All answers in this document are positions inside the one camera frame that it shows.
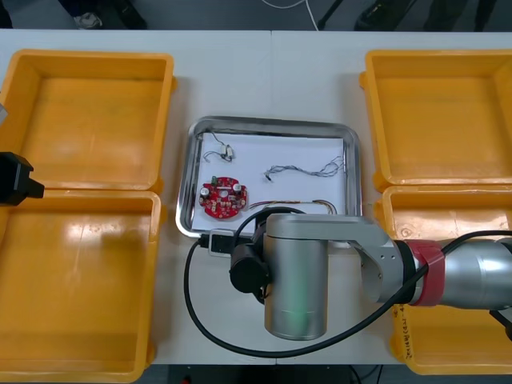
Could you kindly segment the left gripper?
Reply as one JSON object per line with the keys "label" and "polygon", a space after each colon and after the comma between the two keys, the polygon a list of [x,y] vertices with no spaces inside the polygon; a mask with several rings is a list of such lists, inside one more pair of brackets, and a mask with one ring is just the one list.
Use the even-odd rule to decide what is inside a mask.
{"label": "left gripper", "polygon": [[43,198],[44,185],[30,177],[34,170],[22,156],[1,152],[0,200],[2,206],[18,206],[27,198]]}

